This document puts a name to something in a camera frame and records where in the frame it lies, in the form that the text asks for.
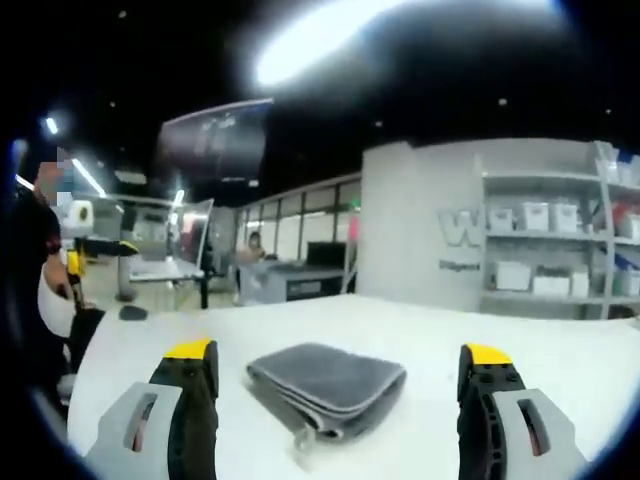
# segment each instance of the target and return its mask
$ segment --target white tabletop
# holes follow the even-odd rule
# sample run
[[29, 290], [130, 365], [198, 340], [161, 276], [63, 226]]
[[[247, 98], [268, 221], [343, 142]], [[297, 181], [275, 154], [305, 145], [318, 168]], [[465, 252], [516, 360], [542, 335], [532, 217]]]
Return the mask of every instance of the white tabletop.
[[166, 281], [195, 280], [202, 278], [204, 272], [195, 265], [179, 258], [167, 257], [165, 260], [145, 260], [140, 256], [131, 260], [131, 283], [151, 283]]
[[640, 332], [623, 320], [545, 321], [400, 305], [355, 295], [259, 307], [167, 313], [146, 322], [111, 312], [85, 354], [71, 398], [70, 443], [82, 455], [98, 420], [135, 381], [148, 381], [175, 343], [219, 342], [219, 478], [309, 476], [292, 459], [292, 434], [246, 388], [245, 366], [305, 341], [400, 362], [407, 383], [385, 421], [360, 441], [319, 445], [314, 478], [458, 478], [456, 402], [460, 347], [497, 347], [528, 388], [540, 388], [576, 426], [576, 443], [593, 459], [606, 446], [640, 381]]

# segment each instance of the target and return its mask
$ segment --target folded towel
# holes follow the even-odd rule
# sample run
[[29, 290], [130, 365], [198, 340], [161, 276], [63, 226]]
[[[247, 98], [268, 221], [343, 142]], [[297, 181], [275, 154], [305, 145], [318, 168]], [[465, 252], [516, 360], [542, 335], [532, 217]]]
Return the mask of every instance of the folded towel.
[[319, 436], [336, 440], [375, 428], [395, 404], [407, 375], [396, 363], [315, 343], [261, 357], [247, 371]]

